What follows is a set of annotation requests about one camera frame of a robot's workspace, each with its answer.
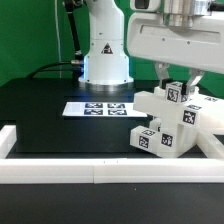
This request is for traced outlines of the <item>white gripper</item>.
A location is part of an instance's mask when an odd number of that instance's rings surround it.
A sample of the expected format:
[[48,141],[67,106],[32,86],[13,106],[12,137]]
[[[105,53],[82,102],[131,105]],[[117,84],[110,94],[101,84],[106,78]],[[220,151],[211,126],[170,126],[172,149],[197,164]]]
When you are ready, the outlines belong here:
[[191,28],[165,26],[161,14],[134,13],[128,23],[127,49],[131,56],[160,61],[154,68],[161,89],[173,81],[169,64],[190,68],[190,79],[181,87],[182,101],[187,101],[204,75],[202,70],[224,74],[224,13],[196,17]]

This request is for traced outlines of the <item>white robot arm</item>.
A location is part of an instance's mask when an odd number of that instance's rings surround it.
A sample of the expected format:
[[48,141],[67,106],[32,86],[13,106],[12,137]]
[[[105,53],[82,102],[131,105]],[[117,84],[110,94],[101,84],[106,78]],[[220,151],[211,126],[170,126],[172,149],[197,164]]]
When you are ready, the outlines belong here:
[[155,63],[160,84],[167,67],[191,70],[182,93],[190,94],[206,71],[224,74],[224,3],[218,0],[130,0],[128,21],[114,0],[85,0],[90,50],[82,83],[115,87],[131,83],[127,55]]

